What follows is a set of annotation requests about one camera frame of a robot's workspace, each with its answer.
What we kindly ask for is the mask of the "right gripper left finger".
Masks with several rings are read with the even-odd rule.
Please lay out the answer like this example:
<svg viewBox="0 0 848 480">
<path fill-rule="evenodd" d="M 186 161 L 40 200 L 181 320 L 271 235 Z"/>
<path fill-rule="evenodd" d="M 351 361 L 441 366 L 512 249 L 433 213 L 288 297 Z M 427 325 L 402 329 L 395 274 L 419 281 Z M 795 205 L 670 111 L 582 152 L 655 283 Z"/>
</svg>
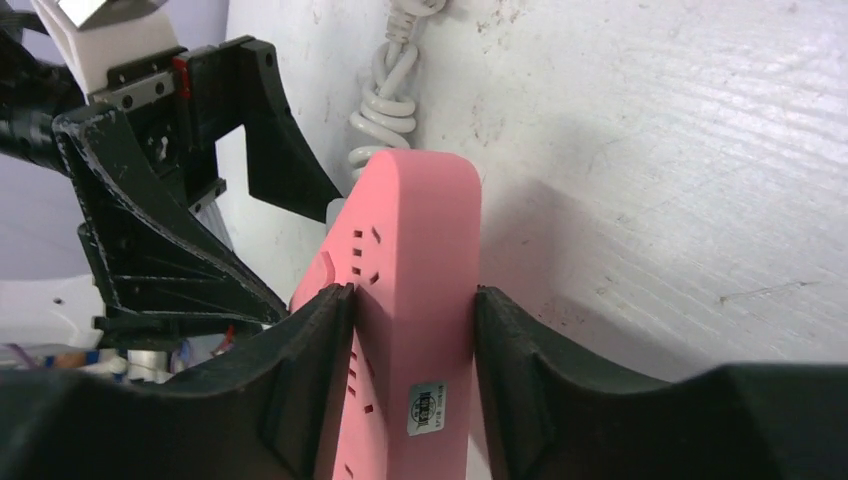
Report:
<svg viewBox="0 0 848 480">
<path fill-rule="evenodd" d="M 162 384 L 74 370 L 1 376 L 5 479 L 328 479 L 356 307 L 331 285 Z"/>
</svg>

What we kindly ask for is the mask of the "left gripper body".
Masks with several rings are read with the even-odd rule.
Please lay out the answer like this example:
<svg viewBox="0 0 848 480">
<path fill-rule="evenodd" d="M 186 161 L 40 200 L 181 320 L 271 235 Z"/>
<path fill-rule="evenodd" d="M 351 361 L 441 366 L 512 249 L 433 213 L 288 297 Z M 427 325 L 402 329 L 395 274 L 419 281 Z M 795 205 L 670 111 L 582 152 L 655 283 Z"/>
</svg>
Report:
<svg viewBox="0 0 848 480">
<path fill-rule="evenodd" d="M 60 166 L 52 123 L 84 105 L 131 112 L 175 92 L 183 52 L 161 1 L 1 4 L 1 152 Z"/>
</svg>

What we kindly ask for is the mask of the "pink triangular socket adapter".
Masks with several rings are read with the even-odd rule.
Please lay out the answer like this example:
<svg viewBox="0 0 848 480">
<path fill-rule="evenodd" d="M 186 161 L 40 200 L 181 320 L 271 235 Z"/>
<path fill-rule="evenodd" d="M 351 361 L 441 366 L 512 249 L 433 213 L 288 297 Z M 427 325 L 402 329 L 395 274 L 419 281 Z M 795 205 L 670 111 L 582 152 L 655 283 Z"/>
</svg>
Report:
<svg viewBox="0 0 848 480">
<path fill-rule="evenodd" d="M 352 284 L 335 479 L 462 479 L 481 183 L 466 159 L 384 150 L 365 167 L 290 301 Z"/>
</svg>

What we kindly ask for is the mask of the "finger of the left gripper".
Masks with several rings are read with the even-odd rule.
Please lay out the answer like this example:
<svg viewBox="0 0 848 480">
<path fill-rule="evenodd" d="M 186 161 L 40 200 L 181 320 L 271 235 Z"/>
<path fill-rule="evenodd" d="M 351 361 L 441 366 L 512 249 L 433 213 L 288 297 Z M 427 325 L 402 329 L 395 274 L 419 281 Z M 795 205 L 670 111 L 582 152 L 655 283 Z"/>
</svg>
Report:
<svg viewBox="0 0 848 480">
<path fill-rule="evenodd" d="M 241 127 L 252 197 L 318 222 L 340 192 L 289 106 L 273 44 L 242 36 L 175 58 L 180 135 L 207 149 Z"/>
<path fill-rule="evenodd" d="M 105 304 L 101 345 L 166 351 L 186 337 L 257 333 L 285 303 L 207 230 L 150 167 L 126 115 L 94 104 L 53 124 Z"/>
</svg>

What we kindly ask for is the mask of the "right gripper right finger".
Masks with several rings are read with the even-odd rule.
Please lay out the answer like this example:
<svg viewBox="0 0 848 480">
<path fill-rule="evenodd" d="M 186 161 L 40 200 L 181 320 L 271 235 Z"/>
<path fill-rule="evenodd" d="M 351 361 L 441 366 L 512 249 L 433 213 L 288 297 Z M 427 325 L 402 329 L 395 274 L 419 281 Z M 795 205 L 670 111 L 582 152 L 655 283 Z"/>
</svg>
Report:
<svg viewBox="0 0 848 480">
<path fill-rule="evenodd" d="M 665 382 L 597 355 L 494 287 L 475 360 L 496 479 L 843 479 L 847 369 L 735 363 Z"/>
</svg>

